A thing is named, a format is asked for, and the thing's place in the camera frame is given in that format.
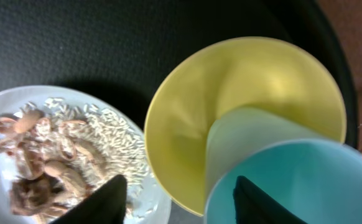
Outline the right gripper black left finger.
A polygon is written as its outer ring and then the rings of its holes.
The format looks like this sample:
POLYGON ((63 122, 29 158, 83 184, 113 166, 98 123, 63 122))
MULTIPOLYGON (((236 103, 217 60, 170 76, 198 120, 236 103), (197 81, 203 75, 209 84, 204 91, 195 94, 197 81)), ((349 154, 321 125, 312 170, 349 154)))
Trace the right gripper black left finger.
POLYGON ((127 180, 117 175, 52 224, 123 224, 127 180))

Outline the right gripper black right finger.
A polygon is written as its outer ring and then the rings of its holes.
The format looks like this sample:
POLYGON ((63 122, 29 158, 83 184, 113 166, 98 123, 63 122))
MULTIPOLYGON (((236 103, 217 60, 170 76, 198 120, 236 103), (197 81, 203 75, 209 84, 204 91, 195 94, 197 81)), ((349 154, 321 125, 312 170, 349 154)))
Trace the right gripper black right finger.
POLYGON ((233 190, 237 224, 307 224, 245 176, 238 176, 233 190))

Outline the light blue cup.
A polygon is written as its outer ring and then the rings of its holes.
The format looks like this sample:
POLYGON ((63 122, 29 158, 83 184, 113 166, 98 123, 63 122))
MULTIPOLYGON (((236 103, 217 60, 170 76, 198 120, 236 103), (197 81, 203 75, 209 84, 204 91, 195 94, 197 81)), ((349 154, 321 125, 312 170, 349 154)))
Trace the light blue cup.
POLYGON ((306 223, 362 223, 362 154, 280 116, 238 108, 213 123, 205 223, 236 223, 240 175, 306 223))

